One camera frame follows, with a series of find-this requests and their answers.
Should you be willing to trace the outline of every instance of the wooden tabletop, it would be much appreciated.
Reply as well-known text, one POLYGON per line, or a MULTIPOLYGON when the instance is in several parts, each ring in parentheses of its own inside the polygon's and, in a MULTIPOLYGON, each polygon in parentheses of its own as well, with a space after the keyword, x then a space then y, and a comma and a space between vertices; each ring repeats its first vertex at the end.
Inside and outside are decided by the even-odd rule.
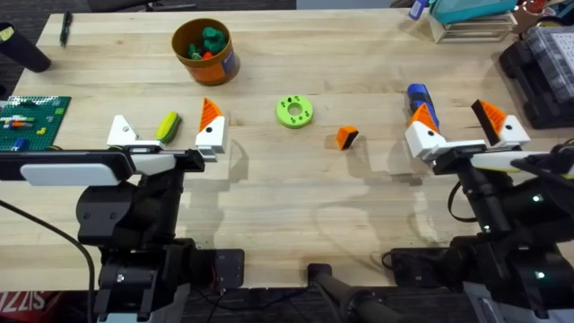
MULTIPOLYGON (((450 139, 484 138, 470 109, 477 98, 518 114, 548 150, 569 130, 530 129, 521 100, 496 65, 497 44, 436 45, 427 21, 406 10, 232 13, 75 14, 67 48, 62 15, 52 15, 39 47, 52 58, 42 74, 24 71, 16 95, 72 97, 56 144, 106 148, 112 118, 126 116, 153 139, 162 117, 183 118, 173 147, 194 147, 204 96, 228 117, 227 153, 205 173, 186 176, 177 235, 201 248, 246 251, 245 286, 302 286, 308 263, 327 262, 348 284, 393 284, 381 253, 394 247, 445 246, 474 234, 447 211, 455 177, 437 177, 413 160, 404 141, 404 91, 425 83, 450 139), (195 83, 170 48, 182 23, 211 17, 230 29, 241 68, 229 83, 195 83), (283 127, 275 107, 287 94, 307 96, 312 123, 283 127), (338 127, 360 134, 336 150, 338 127)), ((77 235, 83 188, 0 183, 0 197, 77 235)), ((460 216, 470 208, 459 195, 460 216)), ((99 263, 99 252, 90 248, 99 263)), ((574 259, 571 245, 563 248, 574 259)), ((87 269, 69 243, 0 210, 0 290, 85 289, 87 269)))

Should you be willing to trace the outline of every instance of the black pen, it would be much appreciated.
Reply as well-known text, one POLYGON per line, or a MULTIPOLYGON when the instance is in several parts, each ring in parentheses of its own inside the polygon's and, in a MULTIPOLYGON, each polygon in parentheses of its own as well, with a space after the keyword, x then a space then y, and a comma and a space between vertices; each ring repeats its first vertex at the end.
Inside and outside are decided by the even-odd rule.
POLYGON ((68 34, 70 33, 70 24, 72 23, 72 14, 70 12, 64 13, 64 21, 62 22, 62 32, 60 33, 60 46, 65 47, 68 41, 68 34))

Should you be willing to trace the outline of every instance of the black mount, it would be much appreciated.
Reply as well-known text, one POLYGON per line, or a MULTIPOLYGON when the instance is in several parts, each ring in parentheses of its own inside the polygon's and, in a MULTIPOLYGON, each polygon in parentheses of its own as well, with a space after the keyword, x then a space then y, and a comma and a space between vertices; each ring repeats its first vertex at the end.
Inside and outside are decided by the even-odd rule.
POLYGON ((419 319, 400 314, 385 306, 374 292, 365 287, 351 287, 333 277, 328 264, 309 264, 307 267, 309 287, 314 286, 326 294, 339 310, 342 322, 365 323, 418 323, 419 319))
POLYGON ((500 54, 499 61, 504 74, 516 79, 521 92, 525 94, 523 108, 533 128, 574 126, 572 102, 556 99, 542 67, 525 40, 512 43, 500 54))
POLYGON ((239 288, 244 251, 197 249, 192 239, 175 239, 179 199, 186 172, 204 171, 196 151, 176 156, 176 167, 142 176, 138 185, 88 187, 76 207, 78 240, 101 251, 94 311, 151 313, 174 300, 178 286, 239 288))

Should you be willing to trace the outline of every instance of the gray carpet floor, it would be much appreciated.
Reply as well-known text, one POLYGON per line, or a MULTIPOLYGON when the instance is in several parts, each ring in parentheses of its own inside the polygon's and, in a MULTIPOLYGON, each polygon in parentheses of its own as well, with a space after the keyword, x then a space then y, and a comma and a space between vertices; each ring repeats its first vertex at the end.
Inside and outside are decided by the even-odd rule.
MULTIPOLYGON (((187 1, 169 0, 169 4, 188 4, 187 1)), ((199 10, 276 10, 295 9, 295 0, 196 0, 199 10)), ((43 27, 52 13, 87 13, 89 7, 85 0, 2 0, 0 1, 0 21, 11 22, 28 39, 36 42, 43 27)), ((6 95, 12 90, 22 68, 5 57, 0 56, 0 85, 6 88, 6 95)), ((476 318, 470 302, 464 295, 449 292, 398 290, 397 288, 378 288, 378 295, 386 300, 389 307, 425 318, 426 322, 474 323, 476 318)), ((264 304, 292 291, 286 290, 240 290, 226 295, 221 305, 227 307, 245 307, 264 304)), ((70 302, 81 300, 76 295, 70 302)), ((213 305, 190 295, 183 322, 205 322, 213 305)), ((65 311, 62 322, 82 322, 82 313, 77 310, 65 311)), ((269 307, 265 310, 229 311, 217 309, 210 322, 333 322, 329 308, 318 292, 306 292, 269 307)))

